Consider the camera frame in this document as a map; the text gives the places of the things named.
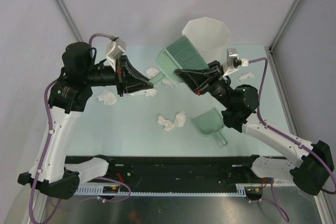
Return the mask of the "white plastic waste bin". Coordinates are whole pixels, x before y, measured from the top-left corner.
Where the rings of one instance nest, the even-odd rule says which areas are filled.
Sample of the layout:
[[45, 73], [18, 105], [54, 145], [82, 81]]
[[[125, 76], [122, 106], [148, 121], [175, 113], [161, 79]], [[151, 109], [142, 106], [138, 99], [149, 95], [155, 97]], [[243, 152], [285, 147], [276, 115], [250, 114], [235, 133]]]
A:
[[226, 55], [230, 31], [223, 21], [209, 17], [190, 20], [182, 30], [206, 63], [221, 61]]

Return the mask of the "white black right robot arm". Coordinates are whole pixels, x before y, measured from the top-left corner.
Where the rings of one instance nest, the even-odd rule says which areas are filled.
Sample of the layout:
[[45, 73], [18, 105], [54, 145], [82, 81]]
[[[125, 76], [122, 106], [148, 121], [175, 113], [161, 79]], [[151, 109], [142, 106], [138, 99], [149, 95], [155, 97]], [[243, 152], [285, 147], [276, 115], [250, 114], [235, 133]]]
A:
[[209, 93], [225, 107], [221, 114], [226, 127], [260, 140], [283, 156], [257, 156], [242, 169], [243, 179], [249, 183], [260, 177], [284, 180], [313, 196], [324, 191], [327, 180], [335, 180], [329, 145], [312, 143], [269, 124], [260, 114], [261, 91], [247, 84], [232, 88], [222, 72], [219, 62], [214, 61], [205, 70], [177, 69], [175, 74], [196, 95]]

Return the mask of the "green dustpan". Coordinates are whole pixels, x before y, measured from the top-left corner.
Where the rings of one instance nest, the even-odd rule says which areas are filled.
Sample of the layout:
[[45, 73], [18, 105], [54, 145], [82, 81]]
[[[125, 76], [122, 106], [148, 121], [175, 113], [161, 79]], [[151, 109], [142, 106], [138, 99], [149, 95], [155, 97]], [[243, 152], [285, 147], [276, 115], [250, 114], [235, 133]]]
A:
[[228, 141], [222, 133], [225, 128], [224, 121], [216, 108], [191, 118], [191, 121], [203, 136], [213, 137], [219, 147], [227, 146]]

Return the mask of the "green hand brush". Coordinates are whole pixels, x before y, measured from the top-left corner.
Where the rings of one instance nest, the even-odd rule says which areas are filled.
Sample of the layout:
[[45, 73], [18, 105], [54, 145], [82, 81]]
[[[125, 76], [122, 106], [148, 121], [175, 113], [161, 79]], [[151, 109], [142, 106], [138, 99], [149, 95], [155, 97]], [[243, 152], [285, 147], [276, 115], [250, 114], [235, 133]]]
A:
[[204, 58], [185, 35], [159, 52], [157, 66], [160, 72], [150, 79], [152, 84], [157, 84], [163, 79], [176, 83], [182, 82], [175, 74], [175, 70], [206, 70], [209, 68]]

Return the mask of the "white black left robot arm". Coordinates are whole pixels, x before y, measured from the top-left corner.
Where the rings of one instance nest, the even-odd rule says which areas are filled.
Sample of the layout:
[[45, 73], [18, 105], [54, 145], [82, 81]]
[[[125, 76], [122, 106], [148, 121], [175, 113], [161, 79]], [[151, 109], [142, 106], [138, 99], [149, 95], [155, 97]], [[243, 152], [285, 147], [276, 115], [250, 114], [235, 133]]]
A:
[[93, 94], [92, 87], [115, 86], [119, 96], [153, 88], [149, 79], [131, 65], [125, 49], [120, 38], [109, 43], [106, 66], [103, 61], [95, 63], [97, 50], [86, 42], [66, 47], [60, 76], [45, 91], [48, 116], [45, 138], [33, 167], [19, 175], [19, 184], [29, 184], [32, 191], [49, 197], [69, 199], [81, 184], [97, 177], [105, 182], [115, 178], [111, 157], [96, 155], [70, 165], [65, 161], [73, 130]]

